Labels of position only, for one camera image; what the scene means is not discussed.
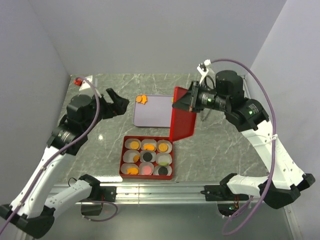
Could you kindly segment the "black sandwich cookie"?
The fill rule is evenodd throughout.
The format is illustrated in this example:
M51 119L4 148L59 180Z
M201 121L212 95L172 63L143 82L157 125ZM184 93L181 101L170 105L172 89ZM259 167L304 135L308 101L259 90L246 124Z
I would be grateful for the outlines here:
M145 162L150 162L153 159L153 155L150 152L145 152L142 158Z
M168 175L168 169L165 166L162 166L158 169L158 175L159 176L167 176Z

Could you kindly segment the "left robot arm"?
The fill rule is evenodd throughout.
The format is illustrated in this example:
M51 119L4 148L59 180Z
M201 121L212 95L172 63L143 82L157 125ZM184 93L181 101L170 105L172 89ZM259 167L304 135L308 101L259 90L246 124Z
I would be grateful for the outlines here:
M89 132L105 119L123 115L129 100L112 88L106 90L111 102L102 95L78 94L66 107L57 127L46 143L43 156L27 184L9 204L0 206L0 217L35 239L42 238L55 219L82 200L102 201L100 181L85 174L70 187L49 197L60 172L74 160L88 140Z

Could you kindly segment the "pink macaron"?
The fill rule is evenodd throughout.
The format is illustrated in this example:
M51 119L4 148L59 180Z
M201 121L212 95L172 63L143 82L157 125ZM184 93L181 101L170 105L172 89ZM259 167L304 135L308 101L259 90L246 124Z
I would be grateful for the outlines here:
M149 165L146 165L142 168L142 173L144 175L151 175L153 173L153 168L150 167Z

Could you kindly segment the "orange dotted round cookie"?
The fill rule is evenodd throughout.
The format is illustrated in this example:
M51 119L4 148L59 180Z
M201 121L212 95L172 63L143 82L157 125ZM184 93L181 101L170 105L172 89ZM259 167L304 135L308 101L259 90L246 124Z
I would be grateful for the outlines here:
M138 150L140 148L140 143L136 140L132 141L130 143L130 148L133 149L133 150Z

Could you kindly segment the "red box lid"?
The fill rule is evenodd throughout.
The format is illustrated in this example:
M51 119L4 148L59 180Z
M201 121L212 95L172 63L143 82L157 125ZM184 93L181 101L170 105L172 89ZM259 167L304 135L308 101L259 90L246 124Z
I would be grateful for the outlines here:
M197 114L172 107L169 140L171 142L188 138L194 134Z

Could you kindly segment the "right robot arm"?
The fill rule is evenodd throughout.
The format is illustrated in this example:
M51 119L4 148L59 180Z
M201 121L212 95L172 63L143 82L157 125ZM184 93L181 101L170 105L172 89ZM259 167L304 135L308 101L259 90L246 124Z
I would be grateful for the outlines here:
M235 71L220 71L211 81L213 88L193 81L188 89L175 89L173 110L223 112L226 120L251 143L269 175L249 177L230 173L216 190L208 190L207 194L215 201L231 201L238 195L245 200L249 196L264 196L264 202L273 209L293 203L315 183L315 177L295 164L273 132L273 124L262 104L245 96L243 79Z

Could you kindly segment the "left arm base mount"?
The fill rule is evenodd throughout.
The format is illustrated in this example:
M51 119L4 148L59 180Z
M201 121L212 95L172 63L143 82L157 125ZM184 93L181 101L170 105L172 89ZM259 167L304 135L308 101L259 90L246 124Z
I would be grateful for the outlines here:
M115 186L100 187L93 193L81 201L80 212L84 219L92 222L105 222L114 218L118 213L118 206L115 204L117 188ZM114 212L107 218L93 219L102 214L105 206L114 207Z

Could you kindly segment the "orange swirl cookie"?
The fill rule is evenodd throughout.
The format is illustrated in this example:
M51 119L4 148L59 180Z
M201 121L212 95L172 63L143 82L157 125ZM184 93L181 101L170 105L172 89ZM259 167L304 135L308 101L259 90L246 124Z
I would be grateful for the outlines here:
M133 157L133 162L134 162L134 163L138 162L139 160L140 160L140 155L139 155L139 154L137 154L137 155L135 155L135 156Z

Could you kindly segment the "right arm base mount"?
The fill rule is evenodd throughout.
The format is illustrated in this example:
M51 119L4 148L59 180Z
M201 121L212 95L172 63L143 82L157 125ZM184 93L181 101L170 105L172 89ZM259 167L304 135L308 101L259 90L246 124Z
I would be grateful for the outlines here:
M230 217L239 208L241 201L248 201L246 194L234 194L222 185L205 185L200 191L206 202L218 202L217 208L222 216Z

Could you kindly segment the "orange fish cookie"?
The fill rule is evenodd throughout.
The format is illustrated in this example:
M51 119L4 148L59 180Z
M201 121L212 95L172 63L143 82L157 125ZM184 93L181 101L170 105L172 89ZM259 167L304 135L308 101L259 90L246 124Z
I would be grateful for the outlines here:
M143 149L148 151L155 151L156 147L153 144L145 144L143 146Z
M139 169L136 167L130 167L127 169L127 174L128 175L138 175L139 174Z

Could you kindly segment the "metal tongs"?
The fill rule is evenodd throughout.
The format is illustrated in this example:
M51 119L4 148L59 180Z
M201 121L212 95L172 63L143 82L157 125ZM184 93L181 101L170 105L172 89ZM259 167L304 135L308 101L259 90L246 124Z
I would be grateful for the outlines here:
M201 111L200 112L200 121L201 122L205 122L208 119L210 113L211 113L210 110Z

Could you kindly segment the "orange round sandwich cookie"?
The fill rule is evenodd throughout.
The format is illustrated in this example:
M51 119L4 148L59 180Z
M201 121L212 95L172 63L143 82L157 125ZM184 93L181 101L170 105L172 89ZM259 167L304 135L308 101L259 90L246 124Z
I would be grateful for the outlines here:
M169 146L166 143L162 142L158 145L158 149L160 152L166 152L169 149Z

